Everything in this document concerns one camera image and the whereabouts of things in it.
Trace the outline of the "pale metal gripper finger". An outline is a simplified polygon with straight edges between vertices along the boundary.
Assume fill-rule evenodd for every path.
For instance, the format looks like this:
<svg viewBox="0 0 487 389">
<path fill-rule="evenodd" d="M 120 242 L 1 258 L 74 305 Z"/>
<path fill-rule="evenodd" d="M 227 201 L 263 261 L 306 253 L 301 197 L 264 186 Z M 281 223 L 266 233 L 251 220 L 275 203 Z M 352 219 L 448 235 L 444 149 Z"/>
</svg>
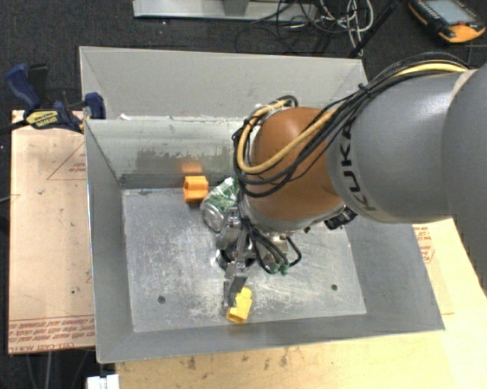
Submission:
<svg viewBox="0 0 487 389">
<path fill-rule="evenodd" d="M 248 279 L 247 266 L 245 263 L 238 262 L 235 264 L 235 273 L 233 276 L 233 291 L 239 293 Z"/>
<path fill-rule="evenodd" d="M 224 310 L 229 310 L 231 307 L 233 307 L 234 304 L 234 291 L 233 291 L 233 285 L 234 285 L 234 274 L 232 273 L 225 273 L 224 276 L 224 283 L 223 283 L 223 302 L 222 302 L 222 307 Z"/>
</svg>

